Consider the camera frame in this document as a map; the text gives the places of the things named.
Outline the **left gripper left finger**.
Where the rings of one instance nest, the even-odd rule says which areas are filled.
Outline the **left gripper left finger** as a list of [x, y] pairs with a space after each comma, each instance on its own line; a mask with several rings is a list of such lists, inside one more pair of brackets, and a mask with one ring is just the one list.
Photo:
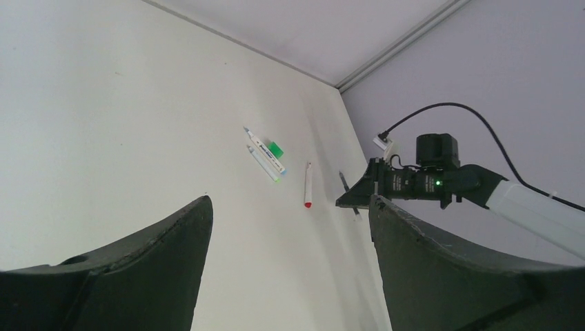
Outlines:
[[189, 330], [213, 225], [202, 196], [140, 231], [1, 273], [2, 330]]

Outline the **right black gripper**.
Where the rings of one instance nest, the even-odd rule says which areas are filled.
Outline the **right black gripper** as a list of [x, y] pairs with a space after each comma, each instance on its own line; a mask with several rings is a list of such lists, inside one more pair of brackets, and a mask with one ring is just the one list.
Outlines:
[[359, 179], [335, 202], [339, 208], [368, 209], [374, 194], [387, 199], [442, 201], [448, 199], [445, 174], [457, 169], [457, 162], [405, 165], [394, 168], [383, 159], [368, 162], [368, 176]]

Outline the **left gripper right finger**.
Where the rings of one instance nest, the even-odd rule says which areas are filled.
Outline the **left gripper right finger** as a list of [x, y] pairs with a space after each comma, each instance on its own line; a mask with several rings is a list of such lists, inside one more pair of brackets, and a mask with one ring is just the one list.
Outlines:
[[584, 269], [516, 257], [372, 196], [370, 233], [394, 330], [583, 330]]

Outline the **white marker blue end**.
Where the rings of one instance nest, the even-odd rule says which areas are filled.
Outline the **white marker blue end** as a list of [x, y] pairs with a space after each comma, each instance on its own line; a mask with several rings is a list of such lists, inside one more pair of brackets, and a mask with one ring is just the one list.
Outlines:
[[268, 149], [268, 146], [254, 135], [247, 127], [244, 127], [244, 131], [249, 136], [249, 139], [261, 150], [261, 153], [267, 158], [270, 164], [278, 171], [279, 174], [285, 175], [287, 169], [282, 163], [276, 158], [276, 156]]

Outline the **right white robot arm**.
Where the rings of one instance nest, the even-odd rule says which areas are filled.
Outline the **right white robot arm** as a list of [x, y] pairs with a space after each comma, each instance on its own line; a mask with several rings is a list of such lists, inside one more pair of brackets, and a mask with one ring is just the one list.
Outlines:
[[457, 140], [449, 134], [423, 134], [416, 140], [416, 164], [396, 168], [372, 158], [362, 178], [335, 202], [339, 208], [366, 209], [373, 195], [388, 200], [470, 201], [584, 258], [584, 211], [509, 181], [480, 165], [461, 165]]

